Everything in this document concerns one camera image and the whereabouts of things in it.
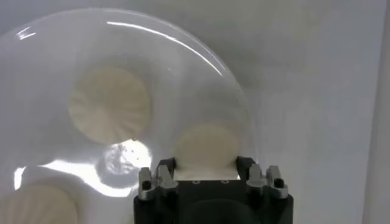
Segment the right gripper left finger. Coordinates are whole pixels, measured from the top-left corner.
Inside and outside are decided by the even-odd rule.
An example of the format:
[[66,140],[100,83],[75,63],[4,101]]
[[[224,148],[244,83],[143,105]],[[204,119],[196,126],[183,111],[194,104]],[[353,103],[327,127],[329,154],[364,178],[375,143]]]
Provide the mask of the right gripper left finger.
[[155,175],[148,167],[138,172],[138,198],[140,200],[153,200],[157,193],[167,197],[175,194],[179,183],[174,180],[176,162],[174,158],[160,160]]

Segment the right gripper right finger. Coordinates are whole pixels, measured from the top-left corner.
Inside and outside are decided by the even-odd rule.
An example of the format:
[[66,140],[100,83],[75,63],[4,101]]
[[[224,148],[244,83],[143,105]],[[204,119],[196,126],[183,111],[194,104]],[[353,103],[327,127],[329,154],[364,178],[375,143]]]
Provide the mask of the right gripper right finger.
[[288,186],[284,182],[278,166],[269,166],[266,173],[263,174],[260,165],[252,158],[238,156],[236,169],[240,180],[244,180],[249,192],[264,195],[267,191],[272,198],[288,198]]

